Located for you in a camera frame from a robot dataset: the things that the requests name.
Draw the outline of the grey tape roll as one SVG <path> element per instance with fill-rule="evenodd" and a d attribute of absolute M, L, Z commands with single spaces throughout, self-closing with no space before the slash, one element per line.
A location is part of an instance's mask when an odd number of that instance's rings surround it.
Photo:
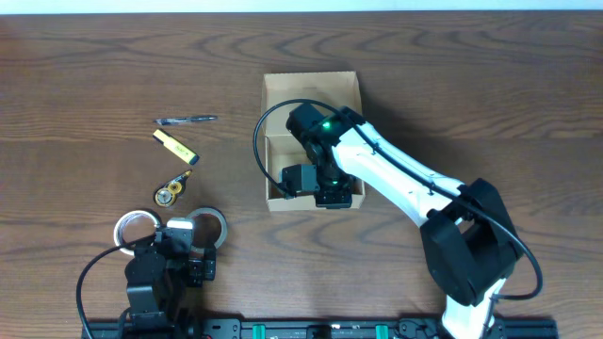
<path fill-rule="evenodd" d="M 213 248 L 215 250 L 219 249 L 223 242 L 226 240 L 228 235 L 228 224 L 224 214 L 214 207 L 201 207 L 187 215 L 188 219 L 195 219 L 201 215 L 209 215 L 216 218 L 220 222 L 220 235 L 217 240 L 213 243 Z"/>

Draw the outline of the brown cardboard box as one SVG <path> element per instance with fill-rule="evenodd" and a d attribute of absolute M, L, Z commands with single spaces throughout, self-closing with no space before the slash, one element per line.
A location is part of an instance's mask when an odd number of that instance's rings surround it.
<path fill-rule="evenodd" d="M 264 75 L 261 111 L 291 99 L 312 99 L 333 107 L 347 106 L 363 113 L 359 81 L 355 72 L 267 73 Z M 281 170 L 310 164 L 302 145 L 285 128 L 295 104 L 270 113 L 258 133 L 258 151 L 270 176 L 279 182 Z M 316 210 L 312 194 L 285 199 L 271 182 L 266 182 L 266 201 L 271 212 Z"/>

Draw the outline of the white tape roll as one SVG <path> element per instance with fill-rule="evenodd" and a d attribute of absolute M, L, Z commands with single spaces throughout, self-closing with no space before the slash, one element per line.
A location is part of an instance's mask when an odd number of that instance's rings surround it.
<path fill-rule="evenodd" d="M 113 241 L 117 247 L 121 247 L 120 251 L 122 253 L 130 256 L 133 256 L 134 252 L 128 249 L 127 247 L 122 247 L 122 245 L 125 244 L 125 240 L 123 239 L 123 233 L 127 225 L 137 219 L 150 220 L 155 228 L 159 228 L 161 226 L 160 218 L 155 213 L 146 210 L 133 210 L 121 216 L 116 222 L 113 230 Z"/>

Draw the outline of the yellow correction tape dispenser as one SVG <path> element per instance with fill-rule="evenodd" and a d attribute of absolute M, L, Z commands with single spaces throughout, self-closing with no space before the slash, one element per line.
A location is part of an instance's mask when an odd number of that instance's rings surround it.
<path fill-rule="evenodd" d="M 192 170 L 188 169 L 160 186 L 154 193 L 155 204 L 164 208 L 174 205 L 186 191 L 187 179 L 191 174 Z"/>

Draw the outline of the yellow highlighter marker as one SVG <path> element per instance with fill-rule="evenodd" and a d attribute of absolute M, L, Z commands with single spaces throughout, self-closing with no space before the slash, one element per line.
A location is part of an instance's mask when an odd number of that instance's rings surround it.
<path fill-rule="evenodd" d="M 163 129 L 156 129 L 153 132 L 153 138 L 185 163 L 195 165 L 198 162 L 199 155 Z"/>

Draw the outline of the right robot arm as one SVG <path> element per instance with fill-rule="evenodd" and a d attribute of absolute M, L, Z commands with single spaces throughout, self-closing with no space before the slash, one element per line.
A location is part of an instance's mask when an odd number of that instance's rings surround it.
<path fill-rule="evenodd" d="M 357 181 L 372 186 L 418 227 L 428 269 L 447 296 L 445 331 L 483 337 L 494 324 L 494 297 L 522 255 L 497 190 L 423 166 L 346 106 L 325 116 L 304 103 L 285 127 L 310 160 L 283 169 L 287 191 L 312 193 L 318 207 L 337 209 L 351 206 Z"/>

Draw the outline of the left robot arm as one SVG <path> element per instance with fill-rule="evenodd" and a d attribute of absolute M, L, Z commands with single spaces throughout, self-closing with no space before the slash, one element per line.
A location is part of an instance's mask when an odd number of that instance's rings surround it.
<path fill-rule="evenodd" d="M 186 290 L 216 276 L 217 247 L 193 245 L 193 232 L 163 227 L 137 244 L 126 266 L 131 325 L 126 333 L 142 338 L 198 338 L 198 321 L 183 305 Z"/>

